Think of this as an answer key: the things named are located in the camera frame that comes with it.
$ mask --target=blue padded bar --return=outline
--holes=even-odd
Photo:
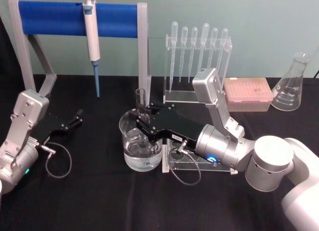
[[[19,1],[24,34],[86,36],[82,3]],[[137,38],[137,5],[97,3],[101,37]]]

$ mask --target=blue pipette tip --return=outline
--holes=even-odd
[[[100,98],[100,84],[99,84],[98,64],[93,64],[93,69],[94,69],[96,96],[99,99]]]

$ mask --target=clear acrylic stand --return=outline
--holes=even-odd
[[[171,48],[172,43],[170,37],[166,35],[165,44],[165,67],[164,67],[164,90],[163,90],[163,103],[174,102],[174,103],[198,103],[193,86],[192,79],[197,74],[198,60],[200,54],[200,37],[197,38],[193,56],[193,63],[191,67],[190,79],[188,81],[189,74],[189,60],[191,54],[191,38],[187,39],[185,45],[185,54],[182,68],[182,77],[179,81],[179,64],[180,64],[180,54],[181,54],[181,38],[177,38],[176,51],[175,51],[175,63],[174,63],[174,77],[172,83],[172,89],[169,91],[169,76],[170,76],[170,58],[171,58]],[[218,69],[218,74],[220,81],[223,86],[224,78],[226,76],[227,67],[229,63],[229,58],[232,50],[232,42],[230,36],[227,37],[225,45],[222,46],[220,43],[221,39],[217,39],[215,45],[210,43],[210,38],[207,39],[201,68],[217,68],[218,56],[221,56],[220,67]],[[208,66],[208,57],[210,53],[212,54],[211,65]]]
[[[168,162],[173,170],[197,170],[193,161],[190,160],[184,154],[177,154],[176,150],[180,146],[179,143],[175,143],[172,140],[167,139],[166,150],[163,152],[162,157],[162,171],[163,173],[169,172]],[[229,172],[230,174],[237,174],[238,172],[232,168],[224,166],[220,163],[211,163],[207,160],[195,155],[191,150],[187,150],[188,153],[194,158],[198,167],[201,171],[219,171],[219,172]]]

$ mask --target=blue led light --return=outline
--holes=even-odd
[[[214,156],[212,156],[212,155],[209,155],[208,157],[207,157],[207,160],[209,161],[209,162],[217,162],[217,159],[214,157]]]

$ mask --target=robotic arm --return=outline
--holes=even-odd
[[[48,106],[48,98],[33,90],[26,90],[18,95],[10,116],[12,123],[9,132],[0,147],[0,184],[2,183],[3,194],[10,192],[28,172],[38,158],[37,149],[49,152],[48,158],[55,154],[55,150],[45,146],[50,136],[64,135],[82,123],[78,114],[71,122],[64,123],[67,126],[62,125],[48,133],[42,129],[36,134],[38,139],[31,137],[31,132],[34,134],[39,127],[38,122],[44,118]]]
[[[151,104],[148,119],[138,116],[137,127],[150,141],[169,138],[181,143],[179,152],[187,146],[212,163],[245,171],[247,182],[259,191],[276,189],[288,175],[296,187],[282,200],[285,215],[300,231],[319,230],[319,158],[295,139],[243,138],[244,128],[228,112],[216,69],[201,70],[193,86],[198,101],[209,109],[214,126],[180,117],[174,105]]]

